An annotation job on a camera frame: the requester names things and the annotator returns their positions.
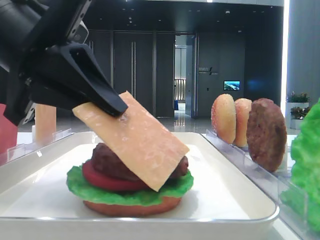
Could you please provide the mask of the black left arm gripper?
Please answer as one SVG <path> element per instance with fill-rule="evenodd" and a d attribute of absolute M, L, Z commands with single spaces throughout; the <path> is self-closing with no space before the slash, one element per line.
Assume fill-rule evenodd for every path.
<path fill-rule="evenodd" d="M 89 0 L 20 0 L 27 12 L 19 22 L 26 33 L 18 55 L 18 123 L 32 115 L 33 103 L 65 110 L 91 102 L 111 116 L 128 106 L 108 83 L 86 44 L 72 42 Z M 39 72 L 44 63 L 44 72 Z"/>

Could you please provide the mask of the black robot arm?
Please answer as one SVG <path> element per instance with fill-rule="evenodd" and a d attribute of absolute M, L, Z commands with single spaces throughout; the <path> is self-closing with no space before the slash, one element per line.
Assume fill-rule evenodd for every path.
<path fill-rule="evenodd" d="M 4 116 L 26 123 L 35 104 L 71 110 L 91 102 L 117 117 L 126 103 L 108 83 L 86 35 L 75 39 L 89 0 L 3 0 L 0 3 L 0 87 Z"/>

